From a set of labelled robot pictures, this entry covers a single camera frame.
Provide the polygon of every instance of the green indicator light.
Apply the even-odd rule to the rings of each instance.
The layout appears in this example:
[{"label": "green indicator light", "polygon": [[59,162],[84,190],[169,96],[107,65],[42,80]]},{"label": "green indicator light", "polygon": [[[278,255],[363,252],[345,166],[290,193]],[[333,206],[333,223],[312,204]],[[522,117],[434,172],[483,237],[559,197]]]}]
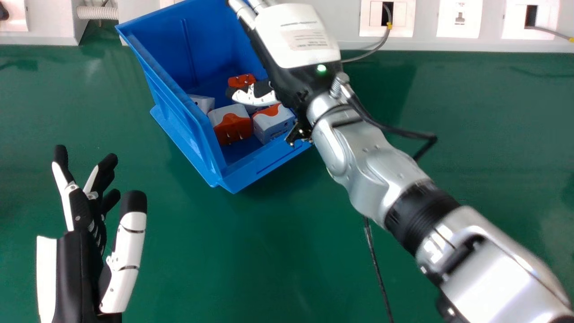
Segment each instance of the green indicator light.
[{"label": "green indicator light", "polygon": [[325,65],[323,65],[323,64],[317,65],[317,72],[319,72],[319,73],[325,73],[325,72],[327,72],[327,66],[325,66]]}]

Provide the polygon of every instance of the blue plastic bin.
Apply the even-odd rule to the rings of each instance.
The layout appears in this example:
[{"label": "blue plastic bin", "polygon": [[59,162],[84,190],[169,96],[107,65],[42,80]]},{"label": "blue plastic bin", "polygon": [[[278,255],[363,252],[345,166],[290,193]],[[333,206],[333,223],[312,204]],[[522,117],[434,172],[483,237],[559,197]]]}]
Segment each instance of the blue plastic bin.
[{"label": "blue plastic bin", "polygon": [[135,52],[156,106],[151,114],[211,186],[237,193],[297,156],[286,136],[262,145],[255,136],[221,147],[209,119],[188,94],[225,97],[227,79],[266,77],[235,14],[224,0],[188,0],[117,26]]}]

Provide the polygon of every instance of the robotic hand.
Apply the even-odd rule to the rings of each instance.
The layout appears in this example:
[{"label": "robotic hand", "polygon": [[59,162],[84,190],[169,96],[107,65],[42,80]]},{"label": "robotic hand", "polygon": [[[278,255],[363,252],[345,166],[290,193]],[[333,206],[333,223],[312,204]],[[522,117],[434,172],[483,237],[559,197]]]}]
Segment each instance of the robotic hand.
[{"label": "robotic hand", "polygon": [[440,190],[392,147],[342,73],[336,40],[310,5],[228,0],[298,124],[351,204],[388,230],[441,291],[447,322],[572,323],[568,295],[540,259]]},{"label": "robotic hand", "polygon": [[38,236],[36,279],[41,322],[121,322],[137,279],[147,218],[146,195],[126,193],[112,253],[106,247],[106,214],[120,200],[113,189],[118,158],[107,155],[84,189],[68,169],[68,152],[56,146],[52,172],[61,195],[68,232],[59,239]]}]

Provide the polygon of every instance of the green table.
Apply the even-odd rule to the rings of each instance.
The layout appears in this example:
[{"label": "green table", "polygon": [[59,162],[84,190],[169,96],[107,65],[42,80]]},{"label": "green table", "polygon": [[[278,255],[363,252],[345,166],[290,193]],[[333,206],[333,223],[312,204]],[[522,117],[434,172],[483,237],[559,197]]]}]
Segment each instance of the green table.
[{"label": "green table", "polygon": [[[436,132],[422,168],[574,295],[573,55],[380,52],[346,71],[377,119]],[[36,235],[65,231],[50,168],[59,143],[80,183],[115,152],[115,186],[148,195],[126,322],[386,321],[362,219],[314,149],[231,195],[205,184],[153,104],[110,25],[90,25],[77,48],[0,47],[1,321],[37,319]],[[413,259],[383,230],[374,238],[396,321],[441,322]]]}]

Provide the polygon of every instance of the outlet cover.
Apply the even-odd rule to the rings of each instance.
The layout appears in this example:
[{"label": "outlet cover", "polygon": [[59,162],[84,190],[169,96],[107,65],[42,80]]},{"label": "outlet cover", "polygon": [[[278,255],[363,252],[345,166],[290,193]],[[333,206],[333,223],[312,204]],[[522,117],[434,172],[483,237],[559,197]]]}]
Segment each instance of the outlet cover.
[{"label": "outlet cover", "polygon": [[524,29],[526,7],[529,5],[538,6],[536,26],[556,30],[560,12],[560,0],[506,0],[506,13],[502,29],[503,39],[554,39],[553,34]]},{"label": "outlet cover", "polygon": [[25,0],[2,0],[2,6],[8,11],[10,17],[6,21],[0,21],[0,32],[27,32]]},{"label": "outlet cover", "polygon": [[416,0],[361,0],[360,8],[360,37],[382,37],[387,26],[374,24],[373,21],[380,21],[385,12],[382,8],[383,2],[393,3],[393,28],[389,37],[413,37],[414,33],[414,12],[416,9]]},{"label": "outlet cover", "polygon": [[441,0],[437,37],[478,38],[482,0]]}]

